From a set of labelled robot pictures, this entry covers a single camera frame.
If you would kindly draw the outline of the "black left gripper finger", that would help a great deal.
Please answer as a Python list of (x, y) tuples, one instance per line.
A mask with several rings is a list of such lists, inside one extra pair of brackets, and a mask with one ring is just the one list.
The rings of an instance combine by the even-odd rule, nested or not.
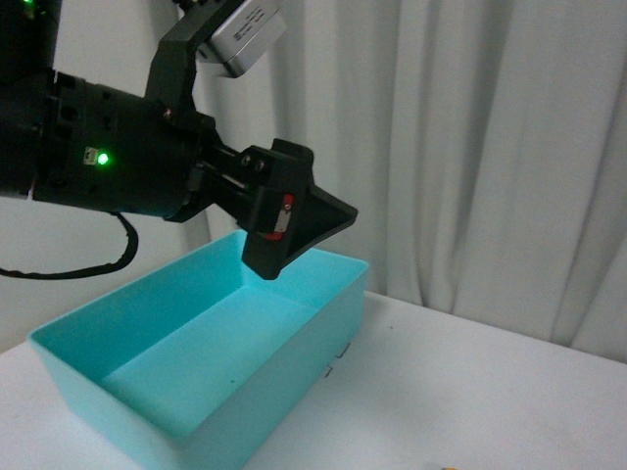
[(314, 183), (296, 204), (288, 225), (285, 262), (292, 262), (318, 243), (353, 225), (359, 211)]
[(265, 167), (254, 184), (252, 210), (242, 260), (264, 280), (278, 277), (290, 262), (291, 244), (313, 183), (314, 154), (308, 148), (275, 139), (268, 149), (252, 147)]

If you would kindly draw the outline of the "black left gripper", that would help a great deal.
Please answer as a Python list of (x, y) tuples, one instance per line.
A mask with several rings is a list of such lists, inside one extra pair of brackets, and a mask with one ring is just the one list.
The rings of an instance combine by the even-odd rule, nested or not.
[(240, 221), (253, 197), (224, 174), (233, 151), (213, 118), (177, 127), (159, 102), (59, 73), (46, 97), (32, 196), (100, 212), (183, 222), (212, 204)]

